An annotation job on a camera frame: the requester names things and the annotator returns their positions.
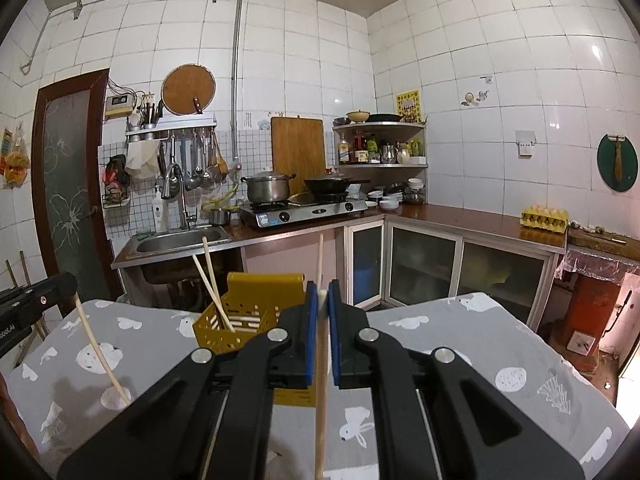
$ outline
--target white bottle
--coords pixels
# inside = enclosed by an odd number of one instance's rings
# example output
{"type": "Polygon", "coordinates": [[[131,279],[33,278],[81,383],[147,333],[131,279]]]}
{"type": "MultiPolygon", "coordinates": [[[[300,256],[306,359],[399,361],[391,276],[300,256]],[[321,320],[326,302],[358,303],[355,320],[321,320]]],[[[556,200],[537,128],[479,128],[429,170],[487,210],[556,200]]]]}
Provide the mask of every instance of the white bottle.
{"type": "Polygon", "coordinates": [[[166,200],[162,199],[160,188],[156,187],[156,196],[151,201],[154,210],[154,221],[156,222],[156,233],[163,233],[169,230],[169,209],[166,200]]]}

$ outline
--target countertop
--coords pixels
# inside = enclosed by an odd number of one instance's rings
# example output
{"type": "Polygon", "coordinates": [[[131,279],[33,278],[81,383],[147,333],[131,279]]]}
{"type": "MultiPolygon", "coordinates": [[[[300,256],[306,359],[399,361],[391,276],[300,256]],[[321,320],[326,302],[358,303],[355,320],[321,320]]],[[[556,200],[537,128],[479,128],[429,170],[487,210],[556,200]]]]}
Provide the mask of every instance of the countertop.
{"type": "MultiPolygon", "coordinates": [[[[482,234],[509,238],[511,240],[521,240],[523,242],[542,246],[543,249],[556,253],[564,253],[564,248],[566,247],[566,235],[521,227],[519,218],[517,217],[438,205],[401,204],[395,211],[383,211],[379,208],[369,208],[362,213],[337,216],[325,220],[300,222],[297,224],[290,224],[264,230],[256,230],[242,225],[239,220],[234,220],[230,225],[225,227],[225,231],[230,237],[229,240],[211,244],[209,249],[211,251],[223,251],[255,243],[277,240],[279,238],[286,238],[293,235],[304,235],[328,229],[335,229],[338,227],[362,223],[367,220],[372,221],[384,219],[385,217],[410,223],[415,221],[416,225],[423,223],[426,226],[434,228],[440,226],[448,230],[465,230],[469,232],[479,232],[482,234]]],[[[134,240],[132,238],[132,240],[123,247],[111,264],[113,269],[140,266],[162,260],[191,257],[192,254],[201,254],[204,252],[202,247],[197,247],[172,254],[129,254],[133,243],[134,240]]]]}

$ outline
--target gas stove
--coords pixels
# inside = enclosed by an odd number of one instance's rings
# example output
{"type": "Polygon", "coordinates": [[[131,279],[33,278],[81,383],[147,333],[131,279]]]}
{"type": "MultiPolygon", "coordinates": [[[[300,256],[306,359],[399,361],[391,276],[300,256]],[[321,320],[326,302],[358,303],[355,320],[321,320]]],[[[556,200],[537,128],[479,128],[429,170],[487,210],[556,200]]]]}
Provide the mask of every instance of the gas stove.
{"type": "Polygon", "coordinates": [[[300,193],[290,197],[288,202],[258,204],[241,207],[238,215],[243,224],[264,229],[306,220],[327,218],[367,209],[364,200],[347,199],[345,195],[317,197],[310,193],[300,193]]]}

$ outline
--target kitchen sink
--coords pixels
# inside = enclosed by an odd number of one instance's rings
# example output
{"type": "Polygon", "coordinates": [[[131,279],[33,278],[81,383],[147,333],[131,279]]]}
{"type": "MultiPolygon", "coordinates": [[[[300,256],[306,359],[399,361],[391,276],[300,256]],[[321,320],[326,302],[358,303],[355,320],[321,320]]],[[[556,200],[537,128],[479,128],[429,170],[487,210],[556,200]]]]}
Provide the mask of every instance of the kitchen sink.
{"type": "Polygon", "coordinates": [[[135,251],[145,254],[188,250],[201,246],[203,236],[207,237],[207,242],[209,243],[223,242],[229,238],[223,228],[208,226],[189,231],[168,232],[146,238],[137,245],[135,251]]]}

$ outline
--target hanging plastic bag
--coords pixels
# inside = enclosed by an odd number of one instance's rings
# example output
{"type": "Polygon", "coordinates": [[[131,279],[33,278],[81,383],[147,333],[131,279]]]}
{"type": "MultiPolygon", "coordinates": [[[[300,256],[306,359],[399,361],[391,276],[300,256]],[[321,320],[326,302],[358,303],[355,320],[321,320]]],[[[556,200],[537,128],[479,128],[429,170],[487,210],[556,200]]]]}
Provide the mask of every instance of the hanging plastic bag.
{"type": "Polygon", "coordinates": [[[18,127],[5,158],[4,179],[9,186],[21,186],[27,178],[27,170],[31,167],[24,141],[22,126],[18,127]]]}

